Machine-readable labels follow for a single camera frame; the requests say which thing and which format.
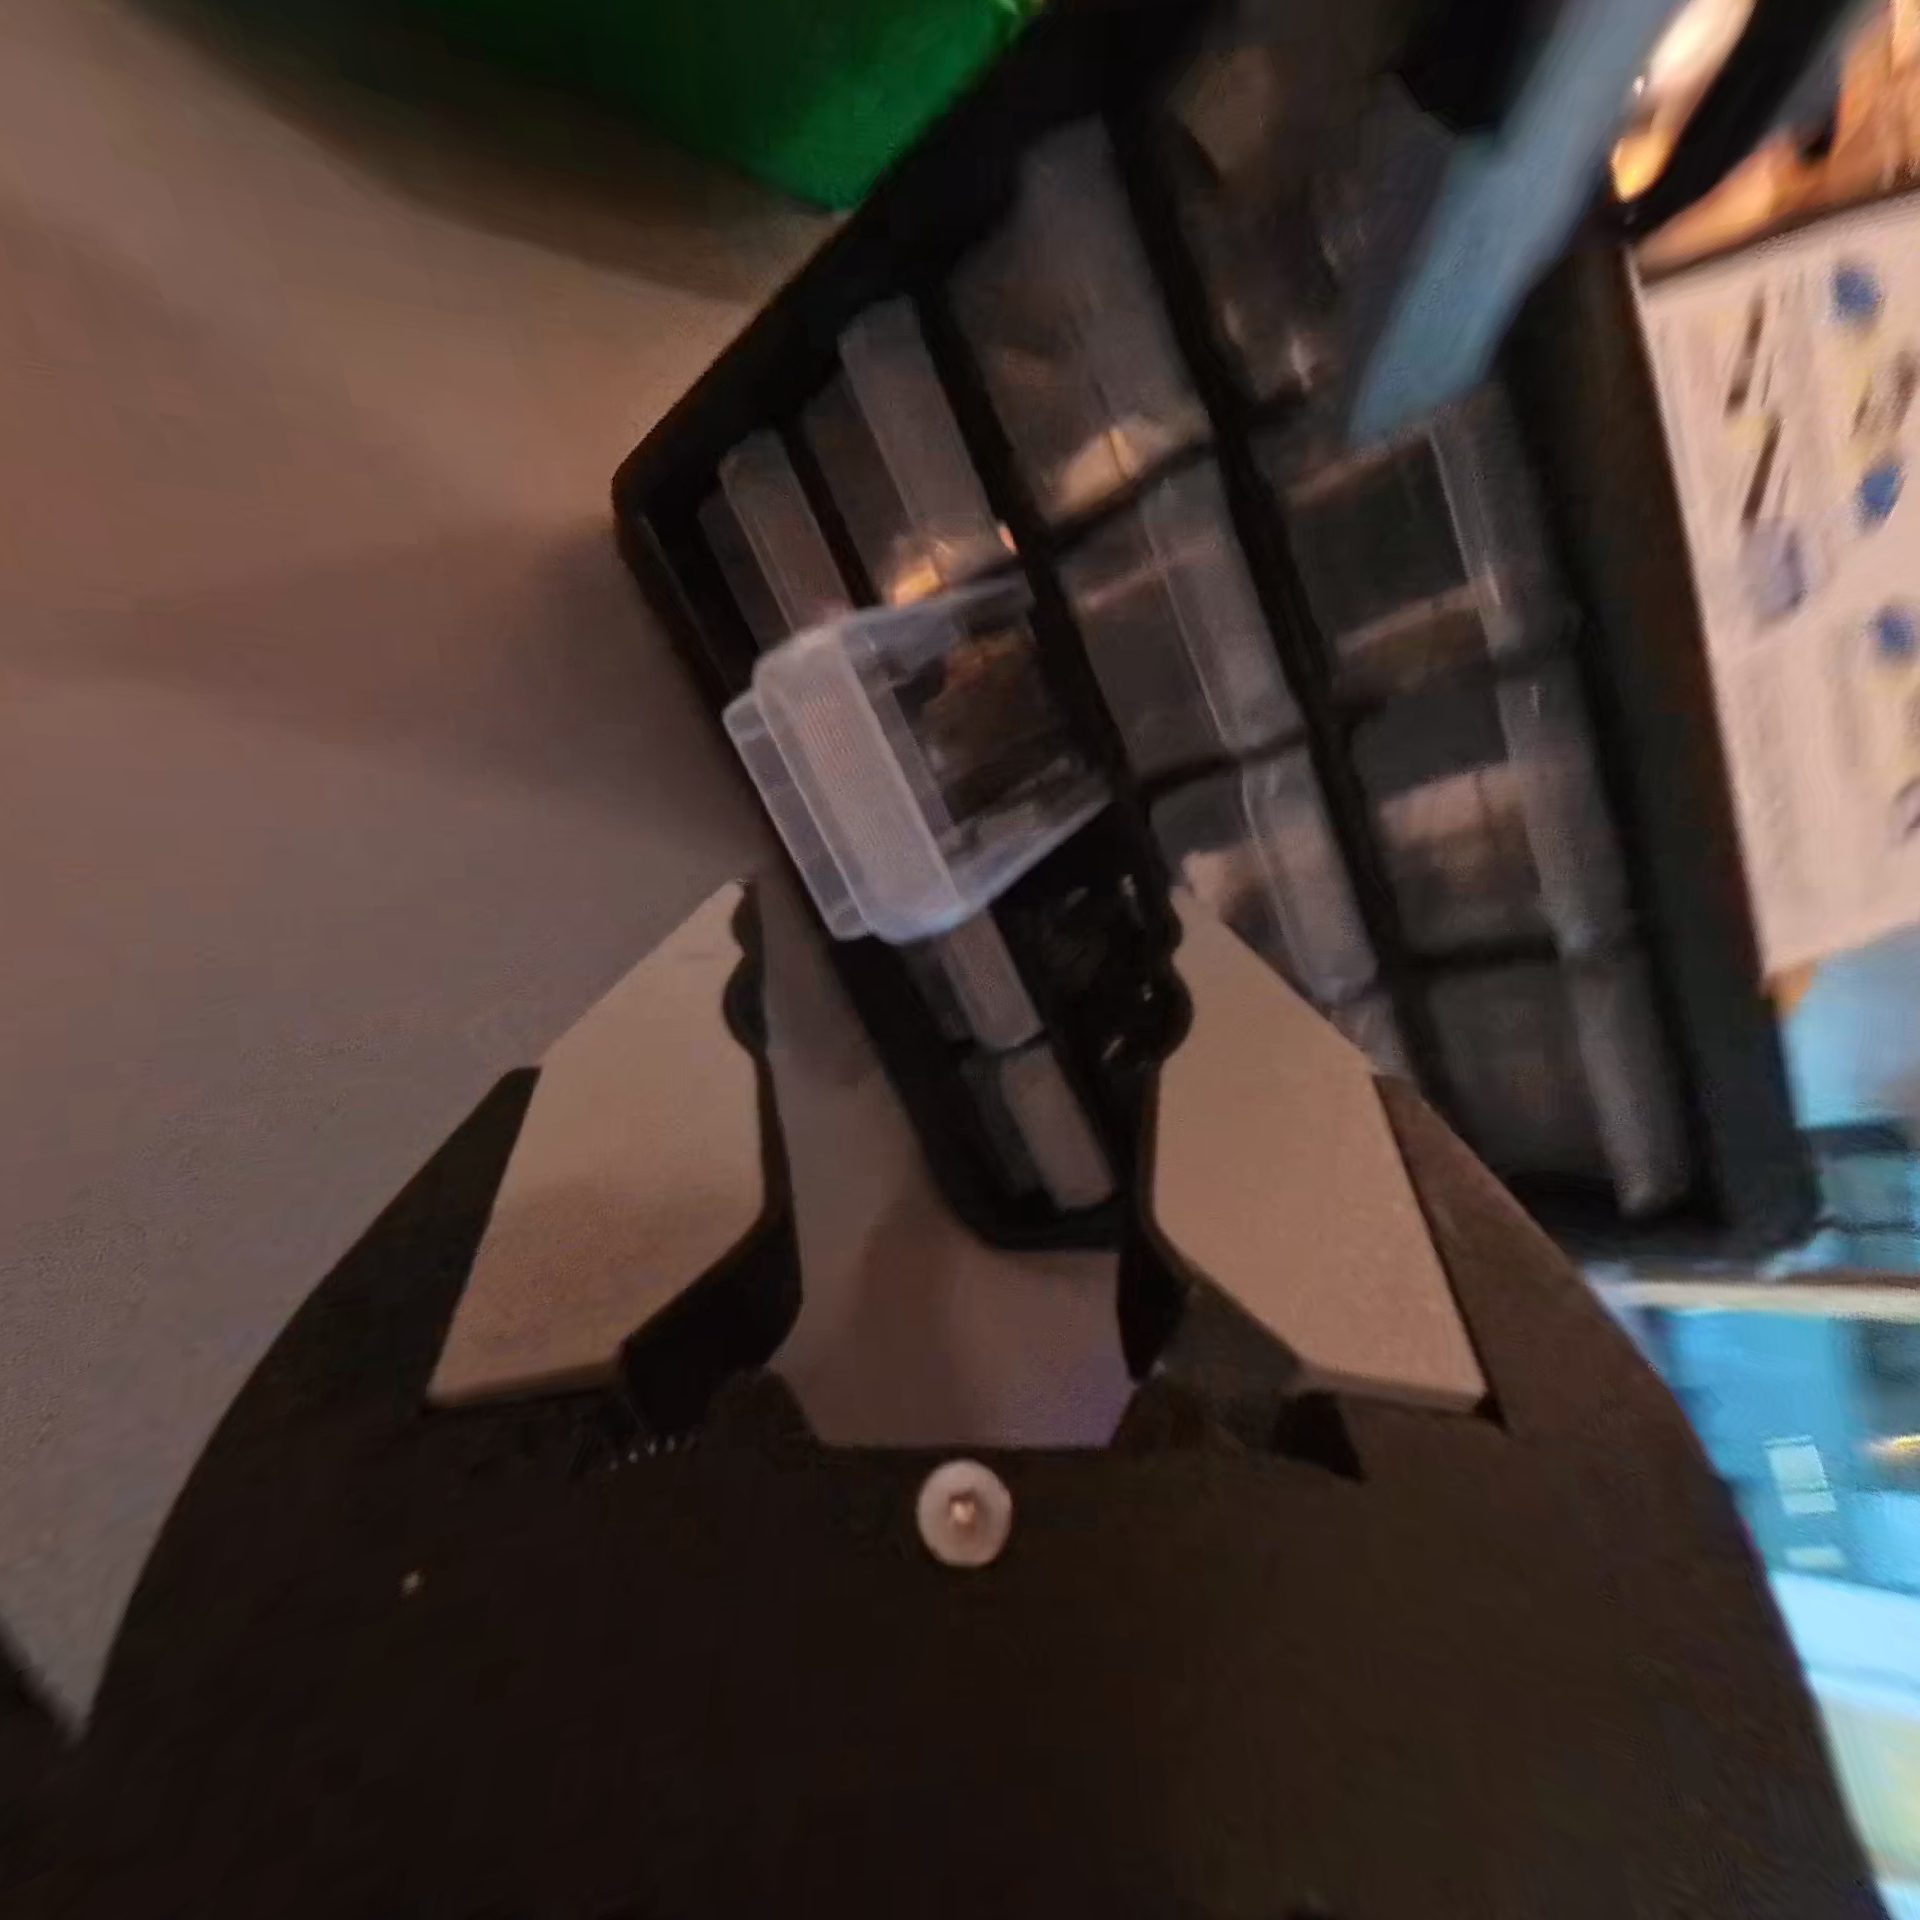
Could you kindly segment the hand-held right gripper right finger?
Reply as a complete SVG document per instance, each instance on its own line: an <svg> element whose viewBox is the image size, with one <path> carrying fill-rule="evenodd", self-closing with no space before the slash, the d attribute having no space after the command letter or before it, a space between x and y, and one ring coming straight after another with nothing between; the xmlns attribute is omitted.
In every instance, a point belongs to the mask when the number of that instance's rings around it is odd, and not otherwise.
<svg viewBox="0 0 1920 1920"><path fill-rule="evenodd" d="M1487 1378L1372 1064L1210 908L1175 914L1189 1027L1160 1069L1147 1229L1309 1386L1480 1403Z"/></svg>

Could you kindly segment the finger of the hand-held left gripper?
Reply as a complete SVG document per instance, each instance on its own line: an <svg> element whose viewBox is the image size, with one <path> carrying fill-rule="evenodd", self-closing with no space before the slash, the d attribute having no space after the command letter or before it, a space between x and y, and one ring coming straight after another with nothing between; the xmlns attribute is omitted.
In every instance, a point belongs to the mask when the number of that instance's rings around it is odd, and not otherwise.
<svg viewBox="0 0 1920 1920"><path fill-rule="evenodd" d="M1570 3L1551 14L1496 125L1447 152L1351 380L1353 445L1395 439L1489 378L1594 196L1652 48L1652 5Z"/></svg>

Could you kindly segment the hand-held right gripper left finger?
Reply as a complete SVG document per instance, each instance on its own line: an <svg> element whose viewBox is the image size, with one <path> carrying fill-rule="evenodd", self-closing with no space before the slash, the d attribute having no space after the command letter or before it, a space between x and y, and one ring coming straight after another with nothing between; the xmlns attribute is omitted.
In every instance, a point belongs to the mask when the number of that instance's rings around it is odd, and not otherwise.
<svg viewBox="0 0 1920 1920"><path fill-rule="evenodd" d="M769 1200L757 1050L728 1013L754 899L722 883L541 1056L431 1405L618 1380L640 1332L743 1250Z"/></svg>

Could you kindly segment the black drawer cabinet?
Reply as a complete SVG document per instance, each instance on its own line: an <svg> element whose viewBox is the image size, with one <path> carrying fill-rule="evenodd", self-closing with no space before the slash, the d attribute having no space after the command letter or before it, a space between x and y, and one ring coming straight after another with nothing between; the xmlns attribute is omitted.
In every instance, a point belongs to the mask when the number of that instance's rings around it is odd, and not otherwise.
<svg viewBox="0 0 1920 1920"><path fill-rule="evenodd" d="M1044 6L1040 23L875 182L849 227L615 474L621 558L730 748L725 703L760 656L733 621L693 523L717 456L754 427L787 420L815 392L853 311L901 293L936 294L961 253L1001 216L1020 157L1037 139L1075 119L1107 116L1122 157L1143 162L1133 186L1141 234L1168 253L1162 266L1168 293L1184 299L1175 317L1196 371L1212 380L1207 403L1228 410L1219 427L1228 436L1237 426L1234 373L1212 351L1210 299L1184 276L1183 234L1162 229L1162 187L1184 181L1162 162L1167 111L1196 106L1201 141L1237 162L1253 139L1255 109L1269 109L1283 174L1307 181L1344 171L1370 139L1377 103L1404 100L1424 164L1417 174L1392 174L1383 190L1383 252L1353 270L1351 338L1328 395L1307 406L1340 445L1370 447L1348 444L1348 392L1392 274L1412 248L1451 144L1496 125L1530 48L1546 35L1551 6L1516 5L1507 18L1501 5ZM1623 240L1639 216L1636 204L1613 208L1595 186L1480 386L1497 383L1507 395L1556 575L1575 607L1570 658L1592 708L1636 931L1684 1090L1695 1183L1669 1214L1621 1220L1573 1190L1524 1190L1491 1167L1552 1237L1581 1255L1733 1260L1779 1250L1809 1232L1818 1182L1760 982L1760 942L1738 870L1736 803L1684 527L1636 334ZM836 942L804 895L932 1182L968 1228L1010 1250L1116 1245L1145 1182L1137 1126L1147 1087L1189 1022L1171 956L1180 939L1178 908L1196 903L1183 893L1149 901L1143 979L1156 999L1149 1019L1131 1032L1121 1103L1107 1111L1119 1122L1107 1141L1111 1200L1050 1214L1017 1206L992 1183L992 1163L973 1150L965 1114L928 1076L946 1056L925 1051L909 1030L917 1006L906 999L890 956Z"/></svg>

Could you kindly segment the clear plastic drawer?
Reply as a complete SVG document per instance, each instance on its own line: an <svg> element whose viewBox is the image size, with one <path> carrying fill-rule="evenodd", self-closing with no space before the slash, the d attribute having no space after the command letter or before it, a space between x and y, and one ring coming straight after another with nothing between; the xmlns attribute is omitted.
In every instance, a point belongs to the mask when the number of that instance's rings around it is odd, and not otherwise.
<svg viewBox="0 0 1920 1920"><path fill-rule="evenodd" d="M981 917L1113 797L1001 571L834 614L764 652L725 726L842 942Z"/></svg>

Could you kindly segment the green plastic bin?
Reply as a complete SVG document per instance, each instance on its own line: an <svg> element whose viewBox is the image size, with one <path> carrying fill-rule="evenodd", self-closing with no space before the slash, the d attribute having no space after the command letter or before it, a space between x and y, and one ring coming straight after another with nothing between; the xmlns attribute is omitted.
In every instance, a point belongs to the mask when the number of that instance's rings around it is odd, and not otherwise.
<svg viewBox="0 0 1920 1920"><path fill-rule="evenodd" d="M425 50L609 107L825 211L875 182L1023 39L1033 3L361 5Z"/></svg>

